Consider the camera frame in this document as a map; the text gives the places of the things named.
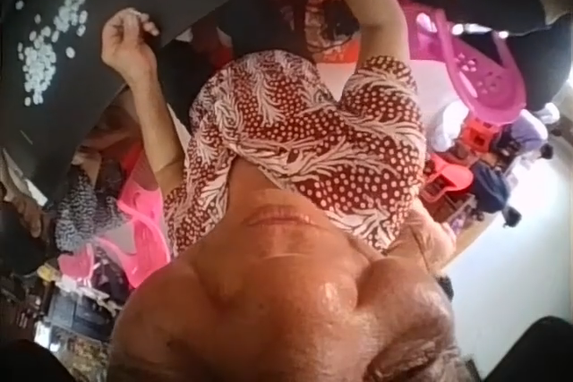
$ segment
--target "red patterned shirt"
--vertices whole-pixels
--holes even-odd
[[[185,180],[164,205],[175,255],[225,215],[238,157],[377,250],[394,241],[420,189],[425,139],[415,82],[392,57],[371,58],[336,102],[303,58],[248,55],[207,82],[190,115]]]

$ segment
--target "table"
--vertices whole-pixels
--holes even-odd
[[[22,62],[17,46],[32,30],[51,25],[64,0],[22,0],[4,17],[0,79],[0,145],[45,196],[52,198],[74,151],[121,88],[119,76],[100,61],[100,32],[116,11],[133,6],[150,13],[162,30],[155,47],[164,46],[227,0],[86,0],[89,18],[82,37],[72,28],[53,44],[56,75],[44,103],[25,106]],[[34,22],[42,17],[40,25]],[[76,55],[68,59],[66,48]]]

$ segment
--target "leg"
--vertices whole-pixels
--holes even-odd
[[[271,0],[230,0],[217,11],[217,21],[233,40],[236,57],[279,49],[312,60],[305,40]]]
[[[189,111],[215,68],[205,55],[193,51],[189,44],[174,40],[158,53],[158,73],[166,102],[191,132]]]

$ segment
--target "patterned dress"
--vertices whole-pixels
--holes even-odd
[[[420,189],[426,147],[415,82],[392,57],[371,58],[336,102],[303,58],[247,55],[206,83],[190,115],[185,180],[164,204],[175,255],[225,215],[238,157],[380,251]]]

